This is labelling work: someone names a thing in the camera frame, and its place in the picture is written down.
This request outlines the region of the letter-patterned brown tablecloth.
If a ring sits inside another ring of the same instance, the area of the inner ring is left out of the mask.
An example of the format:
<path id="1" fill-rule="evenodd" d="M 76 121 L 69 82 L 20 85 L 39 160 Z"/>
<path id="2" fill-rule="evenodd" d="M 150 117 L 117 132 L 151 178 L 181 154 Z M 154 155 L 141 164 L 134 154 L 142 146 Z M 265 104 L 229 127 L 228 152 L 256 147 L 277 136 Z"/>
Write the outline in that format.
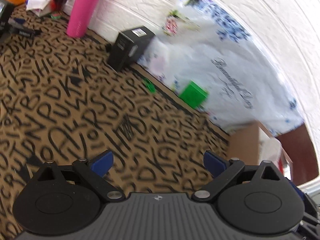
<path id="1" fill-rule="evenodd" d="M 138 65 L 109 68 L 107 42 L 92 31 L 68 37 L 66 15 L 38 18 L 19 6 L 13 17 L 41 33 L 1 43 L 1 239 L 20 233 L 13 202 L 45 161 L 111 150 L 106 180 L 125 193 L 192 193 L 210 181 L 203 153 L 224 155 L 228 135 L 206 113 Z"/>

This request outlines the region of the pink water bottle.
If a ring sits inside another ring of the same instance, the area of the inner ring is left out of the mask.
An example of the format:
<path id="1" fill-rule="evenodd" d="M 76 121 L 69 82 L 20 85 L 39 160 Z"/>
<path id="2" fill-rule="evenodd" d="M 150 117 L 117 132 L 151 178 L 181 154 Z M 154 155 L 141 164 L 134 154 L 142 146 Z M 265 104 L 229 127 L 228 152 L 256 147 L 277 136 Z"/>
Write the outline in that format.
<path id="1" fill-rule="evenodd" d="M 67 35 L 83 37 L 99 0 L 75 0 L 68 22 Z"/>

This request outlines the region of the white floral plastic bag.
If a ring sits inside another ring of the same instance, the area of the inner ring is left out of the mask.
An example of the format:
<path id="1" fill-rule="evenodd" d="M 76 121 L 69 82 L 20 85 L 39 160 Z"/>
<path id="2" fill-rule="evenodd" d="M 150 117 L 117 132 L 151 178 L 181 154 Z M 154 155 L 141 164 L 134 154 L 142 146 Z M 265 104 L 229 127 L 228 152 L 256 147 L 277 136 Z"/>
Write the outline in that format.
<path id="1" fill-rule="evenodd" d="M 212 0 L 177 0 L 138 62 L 176 94 L 202 88 L 199 110 L 226 131 L 259 121 L 280 135 L 303 124 L 261 42 Z"/>

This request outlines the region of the black small carton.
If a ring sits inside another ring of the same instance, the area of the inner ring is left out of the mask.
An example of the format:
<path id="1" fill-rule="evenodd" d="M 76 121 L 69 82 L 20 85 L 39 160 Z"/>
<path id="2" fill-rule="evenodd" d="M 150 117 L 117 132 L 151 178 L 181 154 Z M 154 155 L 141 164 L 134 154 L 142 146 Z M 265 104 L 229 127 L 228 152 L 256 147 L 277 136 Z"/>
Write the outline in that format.
<path id="1" fill-rule="evenodd" d="M 145 26 L 121 31 L 111 48 L 107 65 L 120 72 L 124 67 L 137 62 L 154 36 Z"/>

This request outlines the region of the green small box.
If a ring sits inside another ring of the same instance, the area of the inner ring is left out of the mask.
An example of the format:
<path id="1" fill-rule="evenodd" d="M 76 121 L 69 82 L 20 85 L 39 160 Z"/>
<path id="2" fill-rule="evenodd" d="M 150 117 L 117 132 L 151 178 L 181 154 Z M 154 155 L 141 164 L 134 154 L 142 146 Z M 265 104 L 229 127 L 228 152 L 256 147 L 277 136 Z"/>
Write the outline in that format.
<path id="1" fill-rule="evenodd" d="M 190 81 L 179 98 L 184 101 L 192 109 L 199 107 L 208 97 L 208 92 L 197 85 L 194 81 Z"/>

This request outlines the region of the cardboard storage box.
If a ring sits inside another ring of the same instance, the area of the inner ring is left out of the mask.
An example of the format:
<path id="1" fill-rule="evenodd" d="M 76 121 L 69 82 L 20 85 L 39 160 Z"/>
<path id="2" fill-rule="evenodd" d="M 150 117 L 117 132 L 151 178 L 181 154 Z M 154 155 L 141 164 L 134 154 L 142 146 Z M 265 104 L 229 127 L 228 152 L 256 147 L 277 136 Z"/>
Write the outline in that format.
<path id="1" fill-rule="evenodd" d="M 293 179 L 293 162 L 270 131 L 259 121 L 236 129 L 230 134 L 226 151 L 228 159 L 239 158 L 246 165 L 271 161 L 288 179 Z"/>

